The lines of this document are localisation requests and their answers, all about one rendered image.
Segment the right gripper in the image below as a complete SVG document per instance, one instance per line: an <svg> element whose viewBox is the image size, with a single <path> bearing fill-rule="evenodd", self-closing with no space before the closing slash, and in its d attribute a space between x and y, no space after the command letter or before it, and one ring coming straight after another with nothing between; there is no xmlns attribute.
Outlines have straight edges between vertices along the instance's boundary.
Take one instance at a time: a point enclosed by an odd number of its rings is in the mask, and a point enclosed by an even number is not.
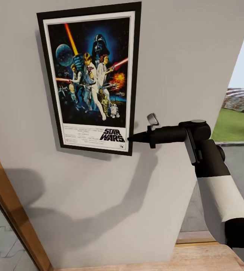
<svg viewBox="0 0 244 271"><path fill-rule="evenodd" d="M171 126L163 126L151 130L151 125L147 127L147 131L134 134L133 137L128 137L128 141L149 143L151 149L155 149L155 144L172 143L173 130Z"/></svg>

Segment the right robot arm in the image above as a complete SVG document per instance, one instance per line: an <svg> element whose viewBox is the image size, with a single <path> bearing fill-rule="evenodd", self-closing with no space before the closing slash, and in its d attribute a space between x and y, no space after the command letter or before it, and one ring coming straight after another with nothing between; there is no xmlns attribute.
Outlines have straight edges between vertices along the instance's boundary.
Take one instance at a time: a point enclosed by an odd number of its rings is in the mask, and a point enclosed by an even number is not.
<svg viewBox="0 0 244 271"><path fill-rule="evenodd" d="M199 185L205 223L219 244L229 246L244 262L244 199L225 165L225 153L211 138L205 120L163 126L154 113L147 116L147 131L128 141L155 144L184 142Z"/></svg>

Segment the poster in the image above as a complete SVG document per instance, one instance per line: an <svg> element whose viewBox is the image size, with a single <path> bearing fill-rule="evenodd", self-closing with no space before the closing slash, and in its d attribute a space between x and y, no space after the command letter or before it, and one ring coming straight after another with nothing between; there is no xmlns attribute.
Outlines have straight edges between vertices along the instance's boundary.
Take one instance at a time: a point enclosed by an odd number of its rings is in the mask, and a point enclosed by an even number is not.
<svg viewBox="0 0 244 271"><path fill-rule="evenodd" d="M61 148L132 156L141 7L37 13Z"/></svg>

